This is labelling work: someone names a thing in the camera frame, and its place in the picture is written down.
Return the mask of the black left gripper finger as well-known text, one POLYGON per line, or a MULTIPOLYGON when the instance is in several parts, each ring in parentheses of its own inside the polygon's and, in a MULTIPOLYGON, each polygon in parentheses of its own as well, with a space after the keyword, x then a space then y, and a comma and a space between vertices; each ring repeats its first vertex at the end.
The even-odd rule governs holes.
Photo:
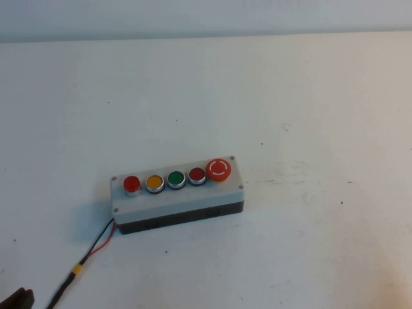
POLYGON ((31 309, 33 304, 33 290, 20 287, 0 303, 0 309, 31 309))

